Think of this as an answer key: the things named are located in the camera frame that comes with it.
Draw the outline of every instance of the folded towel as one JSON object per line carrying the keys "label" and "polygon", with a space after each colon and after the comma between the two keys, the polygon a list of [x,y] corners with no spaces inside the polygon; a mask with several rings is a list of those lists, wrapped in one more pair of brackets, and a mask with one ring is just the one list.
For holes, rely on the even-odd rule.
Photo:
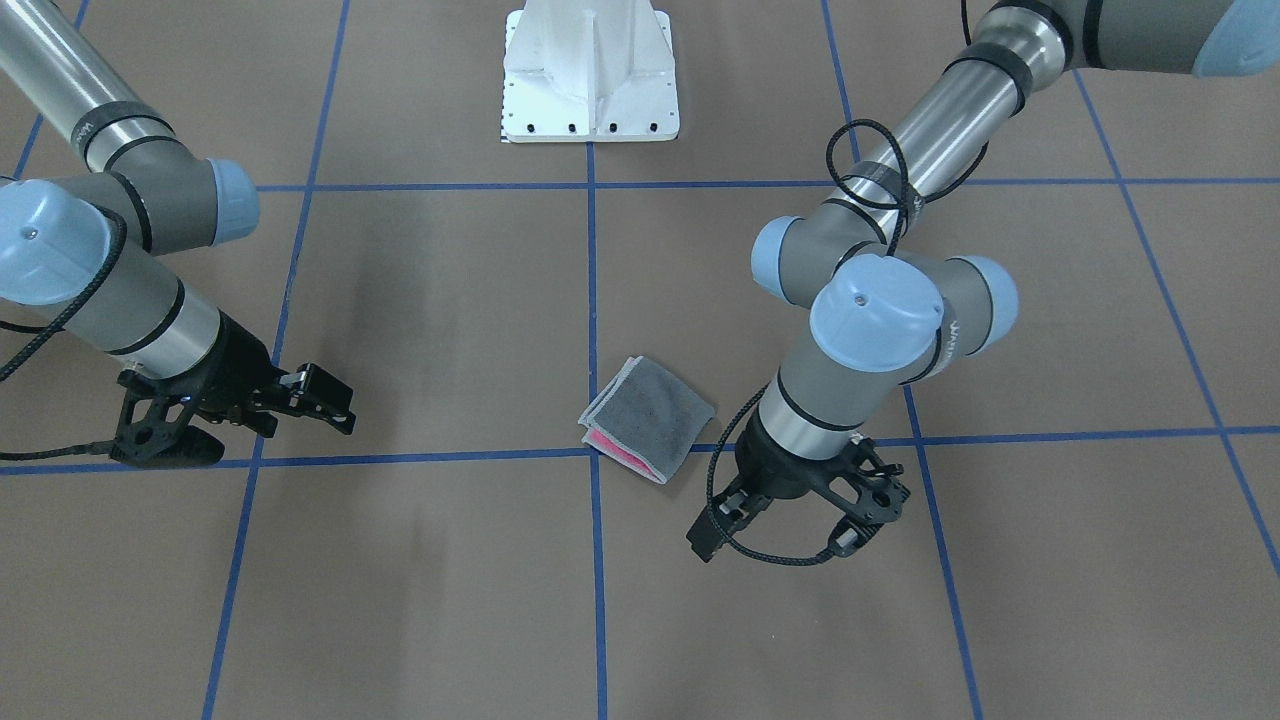
{"label": "folded towel", "polygon": [[582,411],[582,442],[666,484],[716,411],[666,368],[627,359],[604,392]]}

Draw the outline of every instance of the blue grid line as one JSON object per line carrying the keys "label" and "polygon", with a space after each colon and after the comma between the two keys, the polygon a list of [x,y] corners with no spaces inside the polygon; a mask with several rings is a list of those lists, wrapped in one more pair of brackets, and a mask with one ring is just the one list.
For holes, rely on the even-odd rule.
{"label": "blue grid line", "polygon": [[544,460],[585,457],[588,447],[547,447],[534,450],[474,450],[456,452],[399,452],[390,455],[335,455],[314,457],[264,457],[262,468],[323,468],[329,465],[402,465],[426,462],[475,462],[480,460]]}
{"label": "blue grid line", "polygon": [[[320,118],[316,122],[315,143],[311,149],[311,169],[307,172],[307,186],[312,187],[320,168],[320,156],[324,151],[325,128],[329,122],[329,106],[333,102],[333,90],[338,82],[338,67],[342,61],[342,46],[347,36],[347,18],[351,13],[351,0],[342,1],[342,10],[338,15],[338,29],[333,42],[333,58],[329,63],[329,77],[325,85],[324,101],[320,105]],[[275,329],[275,347],[271,351],[271,361],[279,364],[280,352],[284,350],[284,334],[289,323],[289,301],[293,293],[293,283],[297,278],[298,258],[302,254],[302,241],[306,237],[307,220],[311,214],[312,192],[308,190],[302,195],[302,209],[298,215],[298,229],[293,240],[293,255],[289,259],[289,275],[285,279],[284,295],[280,301],[280,318]],[[218,624],[218,639],[214,644],[214,657],[209,667],[209,685],[205,691],[205,706],[202,720],[212,720],[214,705],[218,700],[218,684],[221,679],[223,657],[227,651],[227,635],[230,632],[232,609],[236,605],[236,589],[239,584],[241,562],[244,557],[244,541],[248,534],[250,516],[253,512],[253,496],[257,489],[259,468],[262,462],[264,441],[259,437],[253,443],[253,456],[250,462],[248,479],[244,483],[244,500],[241,506],[241,521],[236,530],[236,546],[232,550],[230,571],[227,577],[227,594],[223,598],[223,612]]]}
{"label": "blue grid line", "polygon": [[204,468],[132,468],[120,462],[76,462],[68,465],[14,465],[0,468],[0,478],[18,475],[83,475],[96,473],[186,473],[192,470],[244,470],[248,457],[223,460]]}
{"label": "blue grid line", "polygon": [[1240,425],[1226,428],[1229,436],[1272,436],[1280,434],[1280,425]]}
{"label": "blue grid line", "polygon": [[969,637],[964,629],[964,612],[960,610],[960,596],[956,593],[955,575],[951,571],[951,553],[947,551],[947,537],[942,530],[942,512],[938,510],[938,497],[933,492],[933,474],[929,471],[929,459],[920,442],[920,418],[915,411],[915,396],[910,386],[902,386],[906,400],[906,414],[911,420],[911,437],[915,439],[915,459],[920,464],[920,482],[924,484],[924,497],[929,505],[929,518],[933,520],[933,541],[938,547],[938,562],[942,565],[942,582],[947,588],[947,602],[951,605],[951,623],[955,625],[956,644],[960,648],[960,662],[964,665],[964,679],[969,687],[969,705],[973,720],[983,720],[982,697],[978,693],[978,676],[973,669],[973,656],[969,653]]}
{"label": "blue grid line", "polygon": [[[1120,164],[1116,161],[1115,152],[1111,150],[1111,141],[1107,140],[1107,133],[1102,128],[1102,118],[1098,115],[1093,99],[1089,96],[1089,90],[1084,86],[1084,78],[1080,76],[1079,70],[1071,70],[1071,74],[1075,77],[1075,85],[1080,90],[1080,97],[1084,99],[1084,105],[1089,110],[1089,118],[1093,119],[1093,127],[1097,129],[1098,138],[1102,141],[1102,150],[1107,155],[1111,170],[1115,173],[1116,179],[1123,179],[1124,176],[1120,172]],[[1204,372],[1201,368],[1199,360],[1196,357],[1196,350],[1192,347],[1190,336],[1187,333],[1187,327],[1183,324],[1181,315],[1178,313],[1178,306],[1174,304],[1174,296],[1169,290],[1169,284],[1165,282],[1165,275],[1160,269],[1160,260],[1156,258],[1156,252],[1151,246],[1151,238],[1147,236],[1147,229],[1142,223],[1142,217],[1138,214],[1138,206],[1133,201],[1133,195],[1129,192],[1129,187],[1123,182],[1119,187],[1120,193],[1124,196],[1125,205],[1129,209],[1129,218],[1133,220],[1134,228],[1138,231],[1138,241],[1142,243],[1142,250],[1147,255],[1147,263],[1151,265],[1151,272],[1156,277],[1156,284],[1160,287],[1160,295],[1165,300],[1169,316],[1172,319],[1174,327],[1178,329],[1178,337],[1183,343],[1183,350],[1187,352],[1187,359],[1190,361],[1192,372],[1196,374],[1196,382],[1199,384],[1201,395],[1204,396],[1204,404],[1208,406],[1210,415],[1213,418],[1213,427],[1217,429],[1219,437],[1222,441],[1222,450],[1226,451],[1228,460],[1231,462],[1231,471],[1235,473],[1235,480],[1240,486],[1240,493],[1244,496],[1244,502],[1249,507],[1249,514],[1253,515],[1254,525],[1257,525],[1258,536],[1261,536],[1262,544],[1271,559],[1271,569],[1275,571],[1276,577],[1280,578],[1280,553],[1276,552],[1271,532],[1267,529],[1267,523],[1262,518],[1262,511],[1258,509],[1257,500],[1253,497],[1253,488],[1249,487],[1249,479],[1245,477],[1244,469],[1240,466],[1240,461],[1235,455],[1235,446],[1231,445],[1231,437],[1226,433],[1226,427],[1222,423],[1222,415],[1219,413],[1217,402],[1213,401],[1213,393],[1210,391],[1208,380],[1204,378]]]}
{"label": "blue grid line", "polygon": [[[836,46],[836,36],[831,23],[831,12],[827,5],[827,0],[822,0],[822,6],[823,6],[823,14],[826,15],[827,20],[827,37],[831,41],[832,61],[836,63],[838,73],[840,51]],[[841,97],[847,99],[847,95],[845,95],[846,88],[842,73],[840,74],[840,79],[841,79],[840,82]],[[845,115],[849,119],[849,122],[852,122],[852,111],[847,104],[845,106]],[[861,151],[859,150],[858,145],[858,135],[854,132],[849,133],[849,141],[854,149],[854,160],[855,161],[860,160]],[[942,582],[946,585],[947,600],[951,606],[951,624],[955,626],[956,646],[960,651],[960,661],[964,666],[965,684],[969,688],[969,705],[973,710],[974,720],[983,720],[982,698],[978,693],[978,679],[973,670],[973,660],[969,656],[969,638],[965,634],[964,629],[964,614],[960,610],[960,600],[955,589],[955,578],[951,574],[951,556],[947,551],[946,536],[942,532],[942,515],[938,512],[937,498],[933,495],[933,477],[929,473],[929,459],[925,455],[924,445],[920,442],[922,438],[920,420],[915,410],[915,397],[911,395],[911,388],[908,386],[902,386],[902,395],[904,398],[906,400],[906,411],[911,421],[910,445],[915,446],[915,457],[920,464],[920,479],[924,483],[924,493],[925,497],[928,498],[928,505],[929,505],[929,516],[933,520],[933,539],[937,543],[938,548],[938,565],[942,569]],[[881,445],[892,446],[892,443],[881,443]]]}
{"label": "blue grid line", "polygon": [[[723,181],[600,181],[595,190],[698,190],[698,188],[776,188],[827,187],[831,179],[723,179]],[[1280,184],[1280,178],[969,178],[966,186],[1076,186],[1076,184]],[[260,184],[259,192],[444,192],[444,191],[524,191],[586,190],[585,182],[410,182],[344,184]]]}
{"label": "blue grid line", "polygon": [[[849,88],[845,86],[845,65],[840,60],[840,46],[836,44],[836,26],[831,22],[831,4],[822,0],[822,20],[827,24],[827,47],[831,50],[831,64],[836,68],[836,88],[840,90],[840,106],[845,111],[845,122],[854,122],[854,110],[849,104]],[[854,143],[854,161],[858,158],[858,145]]]}
{"label": "blue grid line", "polygon": [[[91,0],[81,0],[81,6],[76,10],[76,19],[72,26],[79,29],[84,24],[84,14],[88,13],[88,4]],[[22,147],[22,155],[18,158],[18,164],[14,167],[13,177],[22,178],[22,174],[27,172],[27,163],[31,160],[31,152],[36,149],[36,137],[40,136],[40,128],[45,126],[45,117],[37,114],[36,120],[31,123],[31,132],[27,133],[27,143]]]}
{"label": "blue grid line", "polygon": [[1158,439],[1178,437],[1215,437],[1217,428],[1160,428],[1149,430],[1084,430],[1076,433],[1010,433],[989,436],[938,436],[922,437],[928,446],[945,445],[1011,445],[1025,442],[1087,442],[1105,439]]}
{"label": "blue grid line", "polygon": [[[595,143],[586,143],[586,296],[588,296],[588,379],[586,400],[599,392],[599,323],[595,254]],[[604,519],[600,502],[600,454],[591,457],[591,573],[595,580],[595,712],[599,720],[609,717],[609,662],[607,651],[608,625],[604,606]]]}
{"label": "blue grid line", "polygon": [[[253,455],[261,456],[262,438],[253,443]],[[227,635],[232,628],[232,610],[236,607],[236,591],[239,587],[239,570],[244,560],[244,541],[248,538],[248,520],[253,512],[253,496],[257,493],[256,462],[250,465],[248,479],[244,482],[244,498],[241,501],[239,521],[236,524],[236,544],[232,550],[232,564],[227,571],[227,589],[223,593],[223,611],[218,618],[218,639],[214,641],[214,657],[209,665],[209,684],[205,688],[205,705],[201,719],[211,720],[214,703],[218,701],[218,682],[223,675],[223,660],[227,657]]]}
{"label": "blue grid line", "polygon": [[40,136],[40,128],[45,124],[45,117],[37,114],[36,120],[31,123],[31,132],[27,135],[27,145],[22,149],[22,156],[18,158],[18,164],[14,165],[13,177],[15,179],[22,179],[22,174],[27,172],[27,161],[31,160],[31,151],[36,147],[36,137]]}

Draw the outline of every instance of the light blue joint cap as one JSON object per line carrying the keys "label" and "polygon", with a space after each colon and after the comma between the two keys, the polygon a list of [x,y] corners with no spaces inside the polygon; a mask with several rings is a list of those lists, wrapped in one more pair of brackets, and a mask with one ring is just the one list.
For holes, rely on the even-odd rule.
{"label": "light blue joint cap", "polygon": [[755,245],[751,247],[751,277],[756,284],[769,291],[771,295],[781,297],[787,302],[787,293],[782,292],[782,238],[787,234],[787,228],[800,218],[783,215],[769,220],[755,236]]}
{"label": "light blue joint cap", "polygon": [[92,205],[47,181],[0,187],[0,297],[55,305],[79,295],[111,247]]}
{"label": "light blue joint cap", "polygon": [[1280,3],[1235,0],[1192,67],[1196,77],[1244,77],[1280,60]]}
{"label": "light blue joint cap", "polygon": [[942,293],[897,258],[855,255],[836,270],[809,311],[809,331],[828,357],[852,370],[906,368],[942,327]]}
{"label": "light blue joint cap", "polygon": [[257,186],[244,168],[232,160],[209,159],[218,187],[218,229],[214,245],[248,237],[257,229]]}
{"label": "light blue joint cap", "polygon": [[987,283],[991,292],[991,331],[987,333],[987,342],[974,350],[977,355],[991,347],[996,341],[1009,334],[1018,320],[1018,284],[1014,283],[1009,270],[1002,268],[991,258],[980,255],[957,255],[952,260],[964,260],[978,269],[978,274]]}

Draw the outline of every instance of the black band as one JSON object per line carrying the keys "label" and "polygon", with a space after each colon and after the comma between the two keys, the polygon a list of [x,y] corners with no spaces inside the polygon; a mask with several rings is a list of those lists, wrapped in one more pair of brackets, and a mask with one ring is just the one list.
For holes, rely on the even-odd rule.
{"label": "black band", "polygon": [[933,336],[933,359],[931,359],[929,364],[925,365],[923,370],[920,370],[920,374],[915,375],[909,380],[902,380],[897,384],[909,386],[920,378],[929,377],[929,373],[932,373],[933,369],[938,366],[938,360],[941,359],[942,359],[942,328],[938,328],[938,332]]}
{"label": "black band", "polygon": [[906,227],[914,225],[924,210],[924,197],[915,190],[915,186],[906,183],[906,197],[899,197],[902,191],[902,176],[893,168],[874,160],[863,160],[849,170],[846,178],[863,178],[881,186],[893,202],[906,205]]}
{"label": "black band", "polygon": [[1023,111],[1023,108],[1027,106],[1027,99],[1030,97],[1032,90],[1036,87],[1036,78],[1032,76],[1032,69],[1027,67],[1027,61],[1018,53],[995,42],[975,42],[965,47],[964,53],[960,53],[960,56],[947,65],[947,69],[968,60],[978,60],[1004,70],[1009,79],[1014,81],[1014,87],[1018,88],[1018,108],[1009,115],[1012,117]]}
{"label": "black band", "polygon": [[1084,61],[1091,68],[1107,69],[1102,61],[1102,51],[1098,49],[1098,26],[1102,24],[1102,0],[1089,0],[1084,8]]}
{"label": "black band", "polygon": [[113,152],[110,158],[108,158],[106,164],[102,167],[102,172],[110,172],[111,167],[115,165],[115,161],[119,160],[120,156],[128,152],[129,150],[133,150],[140,145],[146,145],[147,142],[155,142],[155,141],[177,142],[178,145],[182,145],[182,142],[177,137],[165,137],[163,135],[148,135],[147,137],[140,137],[134,141],[125,142],[119,149],[116,149],[116,151]]}
{"label": "black band", "polygon": [[70,143],[76,154],[81,156],[81,160],[88,161],[88,146],[97,137],[97,133],[102,132],[102,128],[110,127],[120,120],[127,120],[129,118],[148,118],[173,132],[173,126],[164,122],[160,113],[155,108],[147,105],[146,102],[137,102],[134,100],[116,100],[114,102],[108,102],[105,105],[99,105],[88,113],[84,113],[72,128]]}
{"label": "black band", "polygon": [[799,405],[796,405],[795,400],[791,400],[791,396],[787,393],[787,388],[782,384],[782,372],[781,370],[777,374],[777,380],[778,380],[778,392],[782,395],[782,400],[785,400],[786,404],[787,404],[787,407],[790,407],[791,411],[795,413],[796,415],[800,415],[800,418],[803,418],[805,423],[809,423],[810,425],[814,425],[817,428],[822,428],[824,430],[831,430],[831,432],[836,432],[836,433],[847,433],[847,432],[851,432],[851,430],[856,430],[859,427],[861,427],[861,423],[858,423],[856,425],[832,425],[831,423],[828,423],[826,420],[819,420],[818,418],[814,418],[813,415],[805,413],[804,407],[800,407]]}
{"label": "black band", "polygon": [[129,178],[122,176],[120,173],[113,173],[108,170],[106,174],[111,176],[113,178],[115,178],[118,183],[120,183],[120,187],[124,188],[124,193],[129,196],[129,202],[133,202],[133,214],[138,217],[138,232],[142,233],[142,237],[138,238],[138,245],[141,245],[142,250],[146,250],[147,254],[150,255],[151,217],[147,215],[147,209],[146,205],[142,204],[142,196],[138,195],[138,188],[133,187],[133,183],[129,182]]}
{"label": "black band", "polygon": [[860,205],[858,205],[856,202],[849,201],[849,200],[846,200],[844,197],[828,197],[828,199],[823,200],[822,204],[823,205],[840,205],[841,208],[852,211],[859,218],[867,220],[867,224],[870,225],[872,229],[876,231],[876,237],[879,238],[881,245],[888,245],[888,238],[884,237],[884,229],[879,227],[879,223],[877,223],[874,218],[872,218],[870,213],[868,213],[867,210],[863,210],[863,208]]}
{"label": "black band", "polygon": [[1066,59],[1062,61],[1062,68],[1066,69],[1071,67],[1071,58],[1075,56],[1075,38],[1071,37],[1071,26],[1066,24],[1062,15],[1057,14],[1057,10],[1050,8],[1039,0],[1000,0],[992,10],[997,10],[1000,8],[1021,8],[1044,18],[1048,24],[1053,26],[1053,32],[1062,38],[1062,47],[1066,50]]}
{"label": "black band", "polygon": [[152,328],[151,332],[143,336],[142,340],[140,340],[138,342],[134,342],[133,345],[128,347],[122,347],[119,350],[108,350],[106,354],[128,355],[131,352],[137,352],[143,347],[151,345],[152,342],[156,341],[157,337],[163,336],[165,331],[173,327],[173,323],[174,320],[178,319],[178,313],[182,311],[182,305],[186,301],[187,301],[187,286],[182,284],[182,281],[178,281],[178,295],[174,296],[173,306],[169,307],[169,313],[164,316],[163,320],[160,320],[160,324]]}
{"label": "black band", "polygon": [[845,252],[840,258],[840,261],[836,263],[836,269],[832,270],[831,274],[835,275],[837,272],[840,272],[840,266],[841,265],[844,265],[845,263],[847,263],[849,260],[851,260],[854,258],[854,255],[858,255],[859,252],[861,252],[863,249],[867,247],[868,245],[876,245],[876,243],[872,242],[872,241],[869,241],[869,240],[864,240],[864,241],[859,242],[858,245],[850,247],[849,252]]}

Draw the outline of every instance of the pink fabric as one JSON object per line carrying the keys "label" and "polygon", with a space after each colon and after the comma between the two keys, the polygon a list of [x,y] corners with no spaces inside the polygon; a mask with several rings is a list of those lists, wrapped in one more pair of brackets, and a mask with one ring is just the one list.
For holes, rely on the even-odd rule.
{"label": "pink fabric", "polygon": [[649,466],[648,462],[618,447],[618,443],[609,439],[609,437],[600,430],[591,430],[588,434],[586,441],[591,445],[591,447],[599,450],[618,462],[622,462],[636,473],[640,473],[650,480],[657,480],[658,474]]}

